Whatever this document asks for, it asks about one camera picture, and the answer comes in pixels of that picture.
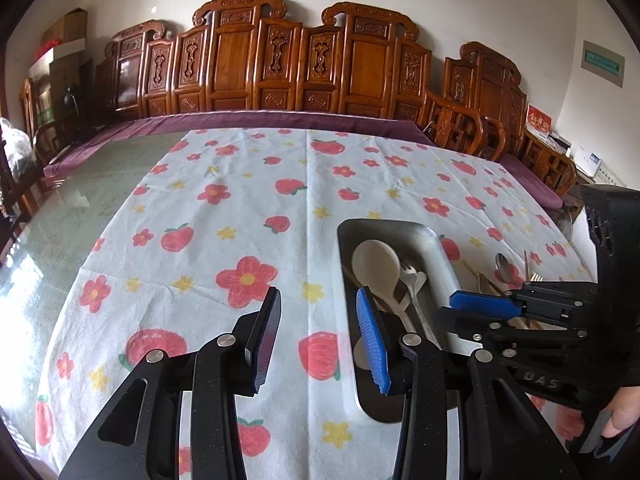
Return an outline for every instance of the chair armrest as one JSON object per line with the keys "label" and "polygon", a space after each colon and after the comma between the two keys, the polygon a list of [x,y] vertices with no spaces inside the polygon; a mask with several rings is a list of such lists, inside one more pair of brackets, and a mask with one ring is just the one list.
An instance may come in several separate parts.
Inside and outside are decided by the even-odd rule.
{"label": "chair armrest", "polygon": [[476,110],[446,100],[429,89],[424,92],[420,117],[422,126],[434,126],[427,136],[440,148],[479,156],[487,145],[486,120]]}

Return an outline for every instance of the white spoon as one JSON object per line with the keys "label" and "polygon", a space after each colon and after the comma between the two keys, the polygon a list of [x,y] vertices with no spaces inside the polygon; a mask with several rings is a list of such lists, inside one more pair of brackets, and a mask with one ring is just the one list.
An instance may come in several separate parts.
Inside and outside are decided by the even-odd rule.
{"label": "white spoon", "polygon": [[402,320],[408,332],[415,332],[414,324],[394,297],[400,280],[400,260],[391,247],[380,240],[363,241],[353,251],[351,269],[356,279]]}

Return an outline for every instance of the tablecloth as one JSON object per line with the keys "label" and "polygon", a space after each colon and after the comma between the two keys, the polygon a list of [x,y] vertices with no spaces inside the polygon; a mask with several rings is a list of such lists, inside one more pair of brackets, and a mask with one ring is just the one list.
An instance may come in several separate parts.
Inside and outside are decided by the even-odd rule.
{"label": "tablecloth", "polygon": [[[257,310],[274,285],[282,320],[267,381],[258,396],[237,397],[248,477],[391,476],[399,425],[359,426],[342,405],[330,263],[347,218],[427,225],[461,283],[470,279],[463,260],[497,280],[502,252],[519,286],[523,250],[548,280],[588,279],[560,231],[498,164],[344,132],[191,131],[136,187],[78,273],[47,350],[38,453],[62,468],[146,351],[199,349]],[[185,395],[185,476],[188,408]]]}

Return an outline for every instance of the wooden chair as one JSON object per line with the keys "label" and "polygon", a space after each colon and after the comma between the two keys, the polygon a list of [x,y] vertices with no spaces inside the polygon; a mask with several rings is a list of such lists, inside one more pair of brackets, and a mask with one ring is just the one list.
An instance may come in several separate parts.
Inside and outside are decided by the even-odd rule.
{"label": "wooden chair", "polygon": [[573,186],[572,160],[529,133],[525,126],[527,96],[516,65],[502,54],[473,41],[460,47],[460,59],[447,57],[443,94],[449,101],[477,110],[488,123],[484,158],[519,160],[558,196]]}

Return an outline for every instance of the wooden furniture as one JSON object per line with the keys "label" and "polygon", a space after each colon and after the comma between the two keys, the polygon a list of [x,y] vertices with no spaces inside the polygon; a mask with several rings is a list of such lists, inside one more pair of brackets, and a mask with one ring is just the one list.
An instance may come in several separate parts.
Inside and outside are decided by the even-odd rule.
{"label": "wooden furniture", "polygon": [[473,41],[460,47],[460,59],[445,60],[443,95],[487,118],[485,158],[500,161],[509,153],[562,196],[575,182],[575,165],[527,131],[527,96],[520,81],[513,61]]}
{"label": "wooden furniture", "polygon": [[282,0],[211,0],[194,12],[193,28],[172,40],[155,20],[121,31],[96,67],[102,116],[332,112],[432,124],[439,146],[480,153],[485,121],[428,89],[431,52],[416,43],[418,28],[407,16],[341,2],[309,28],[286,13]]}

